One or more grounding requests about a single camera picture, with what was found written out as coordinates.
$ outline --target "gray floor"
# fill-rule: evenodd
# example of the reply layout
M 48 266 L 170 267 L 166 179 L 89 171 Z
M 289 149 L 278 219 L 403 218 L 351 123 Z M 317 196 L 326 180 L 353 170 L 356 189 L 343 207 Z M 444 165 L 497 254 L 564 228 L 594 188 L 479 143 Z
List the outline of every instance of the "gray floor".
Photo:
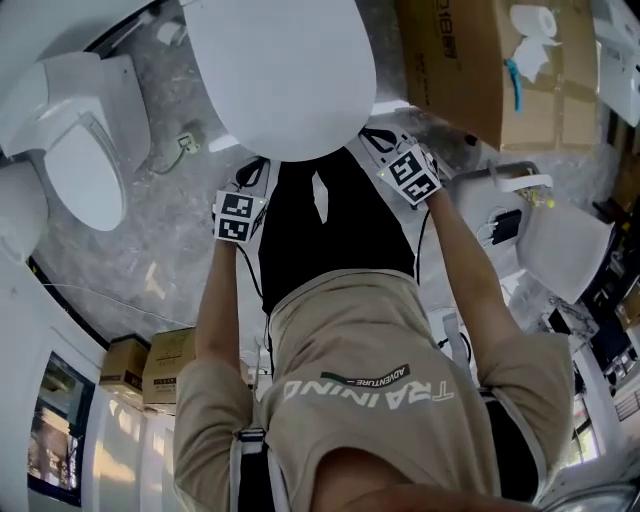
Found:
M 405 99 L 394 2 L 357 0 L 357 3 L 376 60 L 377 101 Z M 87 287 L 181 324 L 193 325 L 213 251 L 210 209 L 215 191 L 251 153 L 240 146 L 215 153 L 207 150 L 207 144 L 224 137 L 226 131 L 208 100 L 189 40 L 178 48 L 169 48 L 155 39 L 161 21 L 179 15 L 177 2 L 166 4 L 160 20 L 135 32 L 118 50 L 134 60 L 152 135 L 151 154 L 135 173 L 133 186 L 127 191 L 126 219 L 110 233 L 91 230 L 61 205 L 46 183 L 51 218 L 35 257 L 52 282 Z M 606 117 L 606 110 L 602 109 L 603 126 Z M 474 170 L 488 157 L 499 162 L 533 160 L 541 172 L 554 176 L 560 194 L 580 206 L 607 197 L 617 168 L 615 152 L 605 145 L 589 155 L 498 155 L 484 147 L 469 148 L 464 143 L 464 134 L 415 109 L 381 116 L 377 121 L 400 124 L 435 149 L 456 172 Z M 206 138 L 200 152 L 186 156 L 166 176 L 154 174 L 152 169 L 163 169 L 175 158 L 170 151 L 171 141 L 185 125 L 193 123 L 201 127 Z M 374 164 L 362 146 L 355 141 L 349 147 L 373 175 Z M 384 185 L 377 185 L 415 247 L 423 214 L 412 211 Z M 317 200 L 322 208 L 326 197 L 321 189 Z M 256 270 L 257 242 L 254 240 L 250 247 Z M 431 224 L 423 246 L 422 268 L 426 309 L 450 306 L 452 298 Z M 265 318 L 241 259 L 238 269 L 242 355 L 251 364 L 255 361 L 256 342 L 262 342 Z M 500 273 L 504 277 L 508 269 Z M 140 314 L 86 292 L 61 291 L 106 338 L 131 332 L 150 338 L 156 332 L 180 328 L 179 324 Z

